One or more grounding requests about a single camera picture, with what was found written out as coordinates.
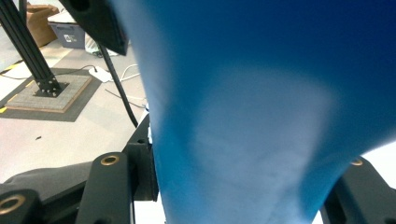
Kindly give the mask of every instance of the floor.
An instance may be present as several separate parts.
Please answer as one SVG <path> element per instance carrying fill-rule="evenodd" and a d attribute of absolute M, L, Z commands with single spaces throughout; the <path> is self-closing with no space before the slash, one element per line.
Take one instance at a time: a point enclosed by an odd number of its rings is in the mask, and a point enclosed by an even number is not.
<path fill-rule="evenodd" d="M 4 59 L 2 69 L 18 60 L 15 49 L 6 43 L 4 33 L 0 31 L 2 54 L 9 57 Z M 103 59 L 96 58 L 83 49 L 64 49 L 59 41 L 53 41 L 42 48 L 50 67 L 75 68 L 92 64 L 106 68 Z M 118 74 L 134 64 L 134 55 L 129 48 L 128 56 L 112 57 Z M 137 73 L 131 68 L 126 76 Z M 7 73 L 12 77 L 28 77 L 29 72 L 24 64 Z M 0 77 L 0 98 L 4 98 L 10 91 L 21 83 Z M 123 82 L 128 95 L 144 98 L 144 88 L 140 77 Z M 0 182 L 9 177 L 36 168 L 60 167 L 84 161 L 92 161 L 97 156 L 109 151 L 121 151 L 134 132 L 134 126 L 129 120 L 119 98 L 105 90 L 117 92 L 114 83 L 103 83 L 91 98 L 76 122 L 42 121 L 26 119 L 0 119 Z M 131 98 L 138 105 L 144 105 L 145 100 Z M 139 119 L 144 111 L 133 106 L 133 111 Z M 364 155 L 385 178 L 387 183 L 396 189 L 396 143 L 373 150 Z M 164 214 L 161 202 L 137 203 L 137 223 L 163 223 Z M 319 216 L 314 220 L 319 224 Z"/>

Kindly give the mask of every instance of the cable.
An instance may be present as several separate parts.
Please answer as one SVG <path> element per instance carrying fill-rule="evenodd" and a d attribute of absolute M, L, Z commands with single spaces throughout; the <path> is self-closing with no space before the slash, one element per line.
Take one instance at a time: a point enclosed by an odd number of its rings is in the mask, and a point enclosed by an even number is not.
<path fill-rule="evenodd" d="M 135 96 L 131 96 L 131 95 L 126 95 L 126 97 L 134 99 L 134 100 L 146 100 L 146 97 L 135 97 Z"/>
<path fill-rule="evenodd" d="M 93 69 L 95 70 L 95 72 L 98 72 L 98 71 L 96 70 L 96 67 L 95 67 L 94 65 L 89 64 L 89 65 L 85 65 L 85 66 L 83 66 L 83 67 L 81 67 L 81 68 L 79 68 L 79 69 L 76 69 L 76 70 L 73 70 L 73 71 L 70 71 L 70 72 L 65 72 L 65 73 L 60 73 L 60 74 L 53 74 L 53 75 L 59 76 L 59 75 L 71 74 L 71 73 L 75 73 L 75 72 L 81 71 L 82 69 L 84 69 L 84 68 L 86 68 L 86 67 L 93 67 Z"/>
<path fill-rule="evenodd" d="M 94 65 L 90 65 L 90 64 L 89 64 L 89 65 L 85 65 L 85 66 L 83 66 L 83 67 L 81 67 L 81 68 L 79 68 L 79 69 L 76 69 L 76 70 L 73 70 L 73 71 L 70 71 L 70 72 L 65 72 L 65 73 L 60 73 L 60 74 L 53 74 L 53 75 L 59 76 L 59 75 L 71 74 L 71 73 L 75 73 L 75 72 L 81 71 L 82 69 L 84 69 L 84 68 L 86 68 L 86 67 L 93 67 L 93 69 L 95 70 L 95 72 L 97 72 L 96 67 L 95 67 Z M 7 77 L 7 78 L 15 79 L 15 80 L 23 80 L 23 79 L 28 78 L 28 77 L 9 77 L 9 76 L 3 75 L 3 74 L 0 74 L 0 76 L 1 76 L 1 77 Z"/>
<path fill-rule="evenodd" d="M 114 84 L 116 84 L 117 90 L 120 93 L 120 97 L 122 99 L 122 102 L 124 104 L 125 110 L 128 113 L 129 118 L 131 119 L 132 124 L 137 127 L 138 122 L 136 117 L 134 116 L 134 112 L 131 109 L 131 106 L 128 104 L 128 99 L 126 98 L 125 91 L 121 85 L 120 79 L 117 76 L 116 69 L 114 69 L 113 62 L 111 62 L 110 56 L 108 55 L 107 49 L 103 47 L 102 45 L 98 44 L 99 50 L 103 54 L 103 58 L 105 59 L 105 63 L 107 65 L 108 70 L 110 71 L 110 75 L 113 77 Z"/>
<path fill-rule="evenodd" d="M 0 77 L 7 77 L 7 78 L 15 79 L 15 80 L 23 80 L 23 79 L 28 78 L 28 77 L 8 77 L 8 76 L 3 75 L 3 74 L 0 74 Z"/>
<path fill-rule="evenodd" d="M 138 77 L 138 76 L 140 76 L 140 73 L 136 73 L 136 74 L 134 74 L 134 75 L 131 75 L 130 77 L 125 77 L 125 74 L 126 74 L 126 72 L 128 71 L 128 69 L 130 69 L 130 68 L 132 68 L 132 67 L 135 67 L 135 66 L 137 66 L 137 64 L 131 64 L 131 65 L 129 65 L 129 66 L 127 66 L 126 68 L 125 68 L 125 70 L 122 72 L 122 75 L 121 75 L 121 78 L 120 78 L 120 82 L 122 82 L 122 81 L 125 81 L 125 80 L 128 80 L 128 79 L 131 79 L 131 78 L 134 78 L 134 77 Z"/>
<path fill-rule="evenodd" d="M 108 89 L 105 89 L 105 91 L 107 91 L 108 93 L 110 93 L 110 94 L 112 94 L 112 95 L 114 95 L 114 96 L 117 96 L 117 97 L 119 97 L 119 98 L 121 99 L 121 97 L 118 96 L 116 93 L 114 93 L 114 92 L 112 92 L 112 91 L 109 91 Z M 130 101 L 128 101 L 128 103 L 131 104 L 131 105 L 134 105 L 134 106 L 136 106 L 136 107 L 139 107 L 139 108 L 145 108 L 145 107 L 142 106 L 142 105 L 137 105 L 137 104 L 134 104 L 134 103 L 132 103 L 132 102 L 130 102 Z"/>
<path fill-rule="evenodd" d="M 126 71 L 128 71 L 128 69 L 130 69 L 130 68 L 132 68 L 132 67 L 135 67 L 135 66 L 137 66 L 137 64 L 131 64 L 131 65 L 129 65 L 128 67 L 126 67 L 125 68 L 125 70 L 123 71 L 123 73 L 122 73 L 122 76 L 121 76 L 121 78 L 120 78 L 120 81 L 123 81 L 123 78 L 125 77 L 125 74 L 126 74 Z"/>

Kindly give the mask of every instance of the plastic bin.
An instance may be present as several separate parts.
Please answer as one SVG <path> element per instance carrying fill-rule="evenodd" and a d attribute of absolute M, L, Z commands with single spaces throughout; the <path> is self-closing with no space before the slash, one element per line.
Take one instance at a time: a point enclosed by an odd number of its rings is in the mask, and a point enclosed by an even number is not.
<path fill-rule="evenodd" d="M 64 48 L 85 49 L 85 31 L 76 24 L 67 11 L 51 16 L 48 20 Z"/>
<path fill-rule="evenodd" d="M 62 46 L 69 49 L 85 49 L 85 32 L 77 24 L 49 23 Z"/>

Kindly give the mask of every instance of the white cable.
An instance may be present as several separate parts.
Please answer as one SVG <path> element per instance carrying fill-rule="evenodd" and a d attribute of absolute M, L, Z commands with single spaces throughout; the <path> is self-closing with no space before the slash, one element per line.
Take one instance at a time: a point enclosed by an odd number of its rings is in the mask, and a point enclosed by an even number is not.
<path fill-rule="evenodd" d="M 140 73 L 136 73 L 136 74 L 134 74 L 134 75 L 132 75 L 132 76 L 130 76 L 130 77 L 122 78 L 122 79 L 120 79 L 120 81 L 125 81 L 125 80 L 131 79 L 131 78 L 133 78 L 133 77 L 138 77 L 138 76 L 140 76 Z"/>
<path fill-rule="evenodd" d="M 128 71 L 128 69 L 130 69 L 130 68 L 132 68 L 132 67 L 135 67 L 135 66 L 137 66 L 136 63 L 131 64 L 131 65 L 129 65 L 128 67 L 126 67 L 125 70 L 124 70 L 123 73 L 122 73 L 122 76 L 121 76 L 121 78 L 120 78 L 120 81 L 122 81 L 123 78 L 125 77 L 126 71 Z"/>
<path fill-rule="evenodd" d="M 134 100 L 146 100 L 146 97 L 135 97 L 131 95 L 126 95 L 126 97 L 134 99 Z"/>

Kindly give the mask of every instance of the black post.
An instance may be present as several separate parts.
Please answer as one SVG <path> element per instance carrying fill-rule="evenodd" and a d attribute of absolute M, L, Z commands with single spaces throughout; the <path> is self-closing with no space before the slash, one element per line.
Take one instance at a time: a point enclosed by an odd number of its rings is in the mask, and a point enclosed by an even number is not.
<path fill-rule="evenodd" d="M 27 5 L 26 5 L 26 0 L 20 0 L 20 14 L 22 21 L 26 22 L 26 12 L 27 12 Z"/>
<path fill-rule="evenodd" d="M 39 89 L 42 92 L 56 95 L 61 86 L 50 71 L 40 49 L 35 44 L 20 13 L 11 0 L 0 1 L 0 22 L 11 39 L 18 53 L 25 61 Z"/>

